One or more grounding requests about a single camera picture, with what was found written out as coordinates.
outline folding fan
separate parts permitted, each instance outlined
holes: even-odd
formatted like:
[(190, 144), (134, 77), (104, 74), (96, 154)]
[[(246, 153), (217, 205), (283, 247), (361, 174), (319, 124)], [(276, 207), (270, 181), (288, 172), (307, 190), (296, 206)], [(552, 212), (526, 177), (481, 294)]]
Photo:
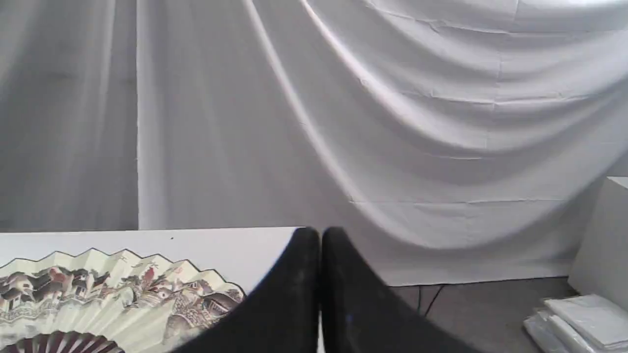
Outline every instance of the folding fan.
[(15, 259), (0, 268), (0, 353), (160, 353), (244, 298), (215, 270), (160, 255)]

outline white backdrop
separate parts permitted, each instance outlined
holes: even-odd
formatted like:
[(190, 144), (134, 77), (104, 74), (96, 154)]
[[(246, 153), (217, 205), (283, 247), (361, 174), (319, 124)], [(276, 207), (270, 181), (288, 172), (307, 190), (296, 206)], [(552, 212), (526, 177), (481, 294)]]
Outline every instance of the white backdrop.
[(628, 149), (627, 0), (0, 16), (7, 230), (335, 224), (394, 285), (553, 276)]

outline white box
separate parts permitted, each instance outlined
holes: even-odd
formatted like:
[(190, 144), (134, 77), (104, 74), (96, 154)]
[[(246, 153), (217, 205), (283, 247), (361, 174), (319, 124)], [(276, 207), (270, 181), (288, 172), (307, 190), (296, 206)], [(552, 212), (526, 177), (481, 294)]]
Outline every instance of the white box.
[(628, 310), (628, 177), (604, 180), (569, 284)]

